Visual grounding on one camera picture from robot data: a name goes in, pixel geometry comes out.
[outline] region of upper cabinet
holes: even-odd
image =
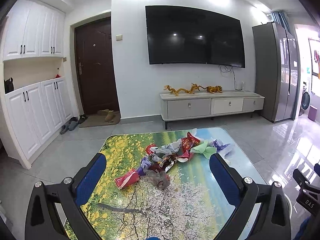
[[[18,0],[9,15],[3,60],[62,57],[64,13],[31,0]]]

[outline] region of metal screw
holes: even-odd
[[[41,181],[37,181],[36,183],[35,183],[35,187],[40,187],[42,185],[42,182]]]
[[[276,187],[281,187],[281,183],[278,182],[278,181],[275,181],[274,184],[275,184]]]
[[[244,182],[247,183],[247,184],[251,184],[252,181],[253,181],[253,180],[252,180],[251,178],[249,178],[249,177],[245,177],[245,178],[244,178]]]
[[[72,181],[72,179],[70,177],[67,177],[63,180],[64,184],[69,184]]]

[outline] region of gray refrigerator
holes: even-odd
[[[295,38],[278,23],[252,27],[256,54],[255,92],[264,96],[261,115],[271,122],[296,109],[298,53]]]

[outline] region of brown doormat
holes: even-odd
[[[79,128],[104,126],[104,125],[115,125],[120,122],[120,112],[115,113],[115,117],[110,122],[105,122],[105,115],[89,115],[88,119],[79,125]]]

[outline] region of tv screen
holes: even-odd
[[[203,63],[245,67],[240,21],[207,10],[146,6],[150,64]]]

